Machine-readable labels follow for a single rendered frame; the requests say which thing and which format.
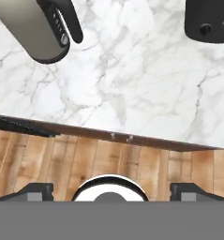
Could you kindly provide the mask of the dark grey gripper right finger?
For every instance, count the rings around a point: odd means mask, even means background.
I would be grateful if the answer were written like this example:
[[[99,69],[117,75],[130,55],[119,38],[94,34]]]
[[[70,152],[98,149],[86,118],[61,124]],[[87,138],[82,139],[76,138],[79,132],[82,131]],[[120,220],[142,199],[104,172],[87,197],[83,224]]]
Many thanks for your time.
[[[206,192],[194,183],[171,183],[171,202],[224,201],[224,197]]]

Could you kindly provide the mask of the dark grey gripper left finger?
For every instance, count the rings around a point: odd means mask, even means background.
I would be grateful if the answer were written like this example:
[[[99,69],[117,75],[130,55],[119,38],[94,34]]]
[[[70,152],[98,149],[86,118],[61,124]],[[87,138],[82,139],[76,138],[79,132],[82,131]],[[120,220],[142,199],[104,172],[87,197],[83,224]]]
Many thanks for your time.
[[[30,183],[21,190],[0,197],[0,201],[52,202],[53,183]]]

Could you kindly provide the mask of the white and black round thing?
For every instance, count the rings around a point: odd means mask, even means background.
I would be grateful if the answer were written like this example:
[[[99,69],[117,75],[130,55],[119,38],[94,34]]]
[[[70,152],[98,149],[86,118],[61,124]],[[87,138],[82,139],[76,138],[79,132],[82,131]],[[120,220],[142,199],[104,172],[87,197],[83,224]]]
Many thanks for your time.
[[[79,186],[73,202],[148,202],[144,190],[133,180],[119,174],[101,174]]]

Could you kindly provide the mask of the black dishwasher front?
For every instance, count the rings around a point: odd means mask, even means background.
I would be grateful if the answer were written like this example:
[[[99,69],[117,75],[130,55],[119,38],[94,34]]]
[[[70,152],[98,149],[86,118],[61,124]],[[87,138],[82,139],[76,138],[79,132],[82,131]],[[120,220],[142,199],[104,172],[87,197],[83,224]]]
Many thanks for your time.
[[[17,132],[40,137],[55,137],[57,132],[29,123],[26,120],[16,120],[5,116],[0,116],[0,130]]]

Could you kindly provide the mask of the dark brown cupboard run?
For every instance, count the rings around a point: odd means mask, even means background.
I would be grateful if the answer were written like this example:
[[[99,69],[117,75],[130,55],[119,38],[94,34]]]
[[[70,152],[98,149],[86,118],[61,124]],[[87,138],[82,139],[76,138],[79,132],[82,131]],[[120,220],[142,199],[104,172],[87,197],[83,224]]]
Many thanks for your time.
[[[112,131],[97,130],[97,129],[91,129],[86,127],[72,127],[67,125],[52,124],[48,122],[35,121],[35,120],[29,120],[29,119],[21,119],[21,118],[14,118],[14,117],[9,117],[9,118],[16,119],[16,120],[26,120],[29,123],[40,125],[42,127],[45,127],[47,129],[57,132],[56,136],[71,135],[71,136],[92,138],[92,139],[115,142],[115,143],[127,143],[126,141],[127,137],[129,135],[133,135],[134,136],[133,141],[127,144],[149,146],[149,147],[154,147],[159,149],[172,150],[176,152],[216,150],[216,148],[212,146],[198,145],[193,143],[167,141],[167,140],[161,140],[161,139],[156,139],[151,137],[142,137],[134,134],[125,134],[125,133],[118,133],[118,132],[112,132]],[[115,134],[114,141],[111,140],[111,133]]]

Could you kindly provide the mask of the silver and black electric kettle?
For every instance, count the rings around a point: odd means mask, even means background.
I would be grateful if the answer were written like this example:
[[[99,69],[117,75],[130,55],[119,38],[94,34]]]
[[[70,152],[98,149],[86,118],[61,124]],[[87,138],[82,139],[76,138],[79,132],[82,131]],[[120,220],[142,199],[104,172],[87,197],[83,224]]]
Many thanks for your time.
[[[83,41],[71,0],[0,0],[0,21],[40,64],[62,60],[70,48],[69,36],[77,44]]]

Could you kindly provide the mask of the black toaster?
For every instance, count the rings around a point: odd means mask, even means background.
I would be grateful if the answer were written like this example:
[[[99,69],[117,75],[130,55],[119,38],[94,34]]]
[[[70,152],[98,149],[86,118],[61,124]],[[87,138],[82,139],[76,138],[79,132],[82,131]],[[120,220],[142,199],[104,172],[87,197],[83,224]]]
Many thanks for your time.
[[[224,43],[224,0],[186,0],[185,34],[204,43]]]

